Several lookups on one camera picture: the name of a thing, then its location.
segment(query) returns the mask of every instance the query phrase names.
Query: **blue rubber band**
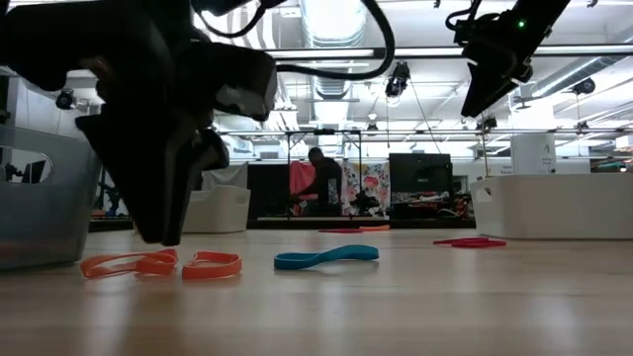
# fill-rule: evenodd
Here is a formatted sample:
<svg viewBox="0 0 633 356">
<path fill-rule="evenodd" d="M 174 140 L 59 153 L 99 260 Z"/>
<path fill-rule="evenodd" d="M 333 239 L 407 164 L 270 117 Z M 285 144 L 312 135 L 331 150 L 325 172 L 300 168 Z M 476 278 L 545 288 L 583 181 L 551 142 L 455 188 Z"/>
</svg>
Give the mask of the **blue rubber band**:
<svg viewBox="0 0 633 356">
<path fill-rule="evenodd" d="M 321 253 L 286 252 L 275 256 L 275 268 L 299 270 L 310 268 L 322 262 L 341 259 L 371 261 L 378 258 L 378 248 L 367 245 L 347 245 Z"/>
</svg>

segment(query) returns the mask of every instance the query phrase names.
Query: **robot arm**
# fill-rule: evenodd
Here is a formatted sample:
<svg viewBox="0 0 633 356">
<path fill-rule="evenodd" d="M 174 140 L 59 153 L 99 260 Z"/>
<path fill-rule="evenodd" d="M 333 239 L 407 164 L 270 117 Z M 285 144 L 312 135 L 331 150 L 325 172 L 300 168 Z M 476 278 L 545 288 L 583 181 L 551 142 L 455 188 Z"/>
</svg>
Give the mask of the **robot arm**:
<svg viewBox="0 0 633 356">
<path fill-rule="evenodd" d="M 482 0 L 451 14 L 446 26 L 455 32 L 454 42 L 464 48 L 472 81 L 462 108 L 462 116 L 476 117 L 483 110 L 527 82 L 533 74 L 531 56 L 552 33 L 554 23 L 570 0 L 518 0 L 511 10 L 475 19 Z M 469 15 L 467 20 L 450 20 Z"/>
<path fill-rule="evenodd" d="M 226 147 L 209 128 L 214 110 L 263 122 L 278 71 L 364 80 L 393 61 L 394 34 L 376 0 L 362 1 L 384 33 L 386 54 L 366 73 L 276 65 L 264 51 L 212 43 L 193 27 L 192 8 L 219 16 L 248 1 L 100 0 L 20 6 L 5 14 L 4 0 L 0 8 L 0 65 L 46 91 L 62 89 L 73 69 L 90 69 L 99 79 L 102 111 L 76 125 L 145 242 L 177 245 L 200 171 L 228 166 Z M 262 0 L 259 17 L 282 1 Z"/>
</svg>

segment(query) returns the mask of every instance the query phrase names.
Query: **person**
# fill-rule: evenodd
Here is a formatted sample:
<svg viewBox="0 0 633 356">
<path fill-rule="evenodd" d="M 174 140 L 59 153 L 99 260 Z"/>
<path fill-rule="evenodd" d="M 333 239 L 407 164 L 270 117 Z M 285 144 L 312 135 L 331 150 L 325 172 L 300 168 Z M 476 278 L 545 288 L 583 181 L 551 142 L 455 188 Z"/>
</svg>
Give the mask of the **person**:
<svg viewBox="0 0 633 356">
<path fill-rule="evenodd" d="M 342 169 L 332 158 L 325 157 L 318 147 L 308 152 L 308 159 L 315 168 L 313 183 L 301 192 L 291 196 L 291 201 L 299 201 L 300 196 L 317 194 L 315 210 L 311 215 L 339 217 L 341 214 Z"/>
</svg>

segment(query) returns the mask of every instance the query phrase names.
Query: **gray bin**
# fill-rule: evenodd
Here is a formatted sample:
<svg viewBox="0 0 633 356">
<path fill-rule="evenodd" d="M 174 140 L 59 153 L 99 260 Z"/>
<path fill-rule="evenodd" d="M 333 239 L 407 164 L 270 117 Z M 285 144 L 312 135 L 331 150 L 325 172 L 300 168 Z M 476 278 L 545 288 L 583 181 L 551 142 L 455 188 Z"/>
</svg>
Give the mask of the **gray bin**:
<svg viewBox="0 0 633 356">
<path fill-rule="evenodd" d="M 0 270 L 80 259 L 101 169 L 90 144 L 0 126 L 0 145 L 51 163 L 40 183 L 0 182 Z"/>
</svg>

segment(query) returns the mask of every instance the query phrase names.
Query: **white box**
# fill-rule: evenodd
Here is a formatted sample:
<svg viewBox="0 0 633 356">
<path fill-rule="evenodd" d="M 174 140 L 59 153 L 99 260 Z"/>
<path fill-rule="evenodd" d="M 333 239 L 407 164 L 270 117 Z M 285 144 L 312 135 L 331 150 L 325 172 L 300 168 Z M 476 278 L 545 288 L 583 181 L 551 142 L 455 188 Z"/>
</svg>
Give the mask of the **white box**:
<svg viewBox="0 0 633 356">
<path fill-rule="evenodd" d="M 246 230 L 250 191 L 217 185 L 191 192 L 183 233 L 232 233 Z"/>
<path fill-rule="evenodd" d="M 471 184 L 477 232 L 633 239 L 633 174 L 509 175 Z"/>
</svg>

